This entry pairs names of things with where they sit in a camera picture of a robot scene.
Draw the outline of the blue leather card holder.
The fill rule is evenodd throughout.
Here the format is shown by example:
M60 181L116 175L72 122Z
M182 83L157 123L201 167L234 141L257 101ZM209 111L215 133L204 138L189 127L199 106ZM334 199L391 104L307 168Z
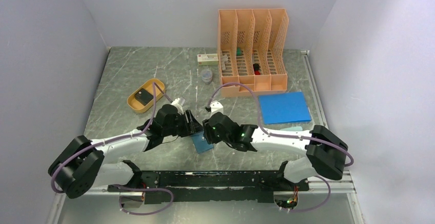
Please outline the blue leather card holder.
M213 144L209 144L205 139L203 131L191 135L191 139L198 154L207 152L214 148Z

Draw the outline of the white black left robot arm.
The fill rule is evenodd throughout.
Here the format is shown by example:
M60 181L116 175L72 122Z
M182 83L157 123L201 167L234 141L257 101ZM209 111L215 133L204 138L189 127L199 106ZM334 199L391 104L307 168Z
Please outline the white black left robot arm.
M174 105L163 105L153 119L131 132L105 138L73 139L48 169L55 192L78 198L93 187L121 185L135 191L142 184L140 168L120 158L149 151L163 143L165 137L187 137L203 131L190 110L179 113Z

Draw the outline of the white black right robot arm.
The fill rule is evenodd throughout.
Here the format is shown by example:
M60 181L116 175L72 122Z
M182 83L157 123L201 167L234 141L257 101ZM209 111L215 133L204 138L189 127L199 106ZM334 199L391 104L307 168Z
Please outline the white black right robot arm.
M204 137L210 144L224 142L242 152L279 151L298 156L283 164L277 176L282 190L290 190L301 180L321 176L340 180L346 167L348 145L321 125L312 130L271 130L252 124L238 125L221 112L203 120Z

